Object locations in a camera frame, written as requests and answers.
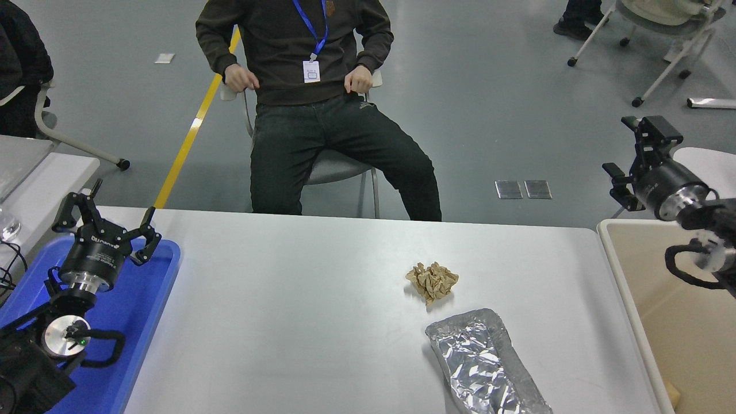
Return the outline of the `person's left hand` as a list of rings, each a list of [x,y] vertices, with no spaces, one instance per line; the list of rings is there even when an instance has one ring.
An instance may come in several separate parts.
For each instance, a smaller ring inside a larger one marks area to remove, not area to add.
[[[373,75],[370,69],[363,65],[353,68],[344,77],[344,88],[347,94],[358,93],[364,94],[373,87]]]

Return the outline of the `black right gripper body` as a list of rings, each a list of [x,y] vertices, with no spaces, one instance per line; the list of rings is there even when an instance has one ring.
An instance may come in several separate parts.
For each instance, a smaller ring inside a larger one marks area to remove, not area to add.
[[[686,207],[701,205],[709,186],[677,162],[631,168],[634,195],[656,217],[677,217]]]

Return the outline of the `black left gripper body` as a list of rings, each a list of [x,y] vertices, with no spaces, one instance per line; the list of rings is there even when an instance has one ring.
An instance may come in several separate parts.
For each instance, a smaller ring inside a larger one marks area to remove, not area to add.
[[[71,283],[72,275],[89,274],[102,278],[104,283],[116,283],[125,257],[131,254],[131,241],[124,241],[127,230],[114,223],[97,229],[84,224],[77,229],[74,243],[59,271],[64,283]]]

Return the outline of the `person's right hand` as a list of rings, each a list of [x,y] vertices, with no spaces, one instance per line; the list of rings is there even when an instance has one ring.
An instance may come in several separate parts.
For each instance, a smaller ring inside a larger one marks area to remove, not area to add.
[[[257,76],[237,63],[229,65],[224,69],[224,84],[235,93],[245,90],[257,91],[260,89],[260,81]]]

